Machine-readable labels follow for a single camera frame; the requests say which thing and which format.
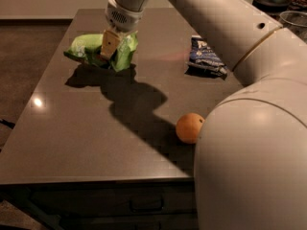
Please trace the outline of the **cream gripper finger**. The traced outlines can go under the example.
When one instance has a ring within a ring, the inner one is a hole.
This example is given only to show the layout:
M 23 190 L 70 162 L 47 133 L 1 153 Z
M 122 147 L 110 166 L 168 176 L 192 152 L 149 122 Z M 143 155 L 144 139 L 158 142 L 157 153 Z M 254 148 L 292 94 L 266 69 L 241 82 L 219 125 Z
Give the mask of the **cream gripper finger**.
M 105 60 L 110 60 L 121 41 L 122 37 L 118 32 L 112 29 L 105 30 L 103 33 L 101 57 Z

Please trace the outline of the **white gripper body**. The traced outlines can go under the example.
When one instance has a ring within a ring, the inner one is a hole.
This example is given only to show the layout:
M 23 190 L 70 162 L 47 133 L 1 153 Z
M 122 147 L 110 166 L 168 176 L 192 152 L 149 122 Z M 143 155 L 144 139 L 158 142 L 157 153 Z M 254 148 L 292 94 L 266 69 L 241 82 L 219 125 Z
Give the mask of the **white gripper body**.
M 142 11 L 124 8 L 116 0 L 108 0 L 107 2 L 106 20 L 111 27 L 122 33 L 133 31 L 142 15 Z

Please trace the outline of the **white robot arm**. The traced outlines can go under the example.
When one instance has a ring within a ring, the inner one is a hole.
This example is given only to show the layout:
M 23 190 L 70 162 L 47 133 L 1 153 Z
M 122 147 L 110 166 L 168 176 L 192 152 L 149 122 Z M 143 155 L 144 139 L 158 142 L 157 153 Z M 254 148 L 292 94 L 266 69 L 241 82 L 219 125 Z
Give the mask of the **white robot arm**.
M 108 0 L 114 34 L 148 0 Z M 244 86 L 208 115 L 197 142 L 200 230 L 307 230 L 305 43 L 245 0 L 168 0 Z

